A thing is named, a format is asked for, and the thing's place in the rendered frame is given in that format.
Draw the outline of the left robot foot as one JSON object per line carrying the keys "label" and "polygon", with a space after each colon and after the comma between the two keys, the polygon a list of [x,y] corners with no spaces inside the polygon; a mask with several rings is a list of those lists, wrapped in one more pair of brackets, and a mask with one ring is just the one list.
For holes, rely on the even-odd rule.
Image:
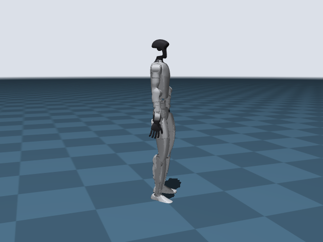
{"label": "left robot foot", "polygon": [[[165,185],[164,185],[165,186]],[[153,189],[153,192],[155,193],[155,187],[154,187],[154,189]],[[161,192],[161,191],[160,191]],[[162,189],[162,193],[166,193],[166,194],[174,194],[174,193],[176,193],[177,192],[177,190],[175,190],[175,189],[171,189],[171,188],[169,188],[169,187],[167,187],[167,186],[165,186],[163,189]]]}

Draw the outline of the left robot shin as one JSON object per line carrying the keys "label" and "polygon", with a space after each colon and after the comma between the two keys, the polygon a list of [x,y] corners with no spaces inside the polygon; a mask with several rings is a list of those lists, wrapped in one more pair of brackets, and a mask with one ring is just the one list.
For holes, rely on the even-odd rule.
{"label": "left robot shin", "polygon": [[[170,152],[170,155],[166,158],[166,174],[165,174],[164,184],[165,184],[167,173],[169,170],[170,157],[171,157],[171,152]],[[163,184],[163,188],[165,187],[164,184]]]}

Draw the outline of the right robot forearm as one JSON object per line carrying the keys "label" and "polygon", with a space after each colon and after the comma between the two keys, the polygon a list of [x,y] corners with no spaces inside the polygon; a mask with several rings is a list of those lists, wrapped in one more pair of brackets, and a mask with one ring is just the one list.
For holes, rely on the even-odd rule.
{"label": "right robot forearm", "polygon": [[160,113],[161,113],[161,99],[159,98],[159,90],[154,89],[152,92],[152,103],[153,103],[153,113],[154,113],[154,120],[160,120]]}

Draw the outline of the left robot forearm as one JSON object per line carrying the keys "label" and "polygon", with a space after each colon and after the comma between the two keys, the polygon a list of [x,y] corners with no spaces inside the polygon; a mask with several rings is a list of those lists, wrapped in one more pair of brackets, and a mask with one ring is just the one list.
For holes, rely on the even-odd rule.
{"label": "left robot forearm", "polygon": [[171,94],[168,95],[168,98],[164,98],[164,100],[166,100],[166,107],[168,108],[168,110],[170,109],[171,105],[170,105],[170,99],[171,99]]}

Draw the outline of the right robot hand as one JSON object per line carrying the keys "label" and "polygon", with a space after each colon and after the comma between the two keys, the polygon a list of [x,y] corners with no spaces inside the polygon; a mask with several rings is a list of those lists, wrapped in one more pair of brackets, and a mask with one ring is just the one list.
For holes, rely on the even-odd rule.
{"label": "right robot hand", "polygon": [[[161,117],[160,117],[161,118]],[[154,138],[156,138],[156,136],[157,136],[157,132],[158,132],[158,136],[157,136],[157,138],[159,138],[159,132],[161,131],[161,134],[163,134],[163,130],[162,130],[162,128],[161,128],[161,125],[160,125],[160,120],[154,120],[154,115],[153,115],[153,120],[152,120],[154,123],[152,124],[152,126],[151,126],[151,131],[150,131],[150,135],[149,135],[149,137],[151,136],[151,134],[152,134],[152,130],[153,130],[153,134],[152,134],[152,138],[154,137],[154,133],[155,133],[155,137]]]}

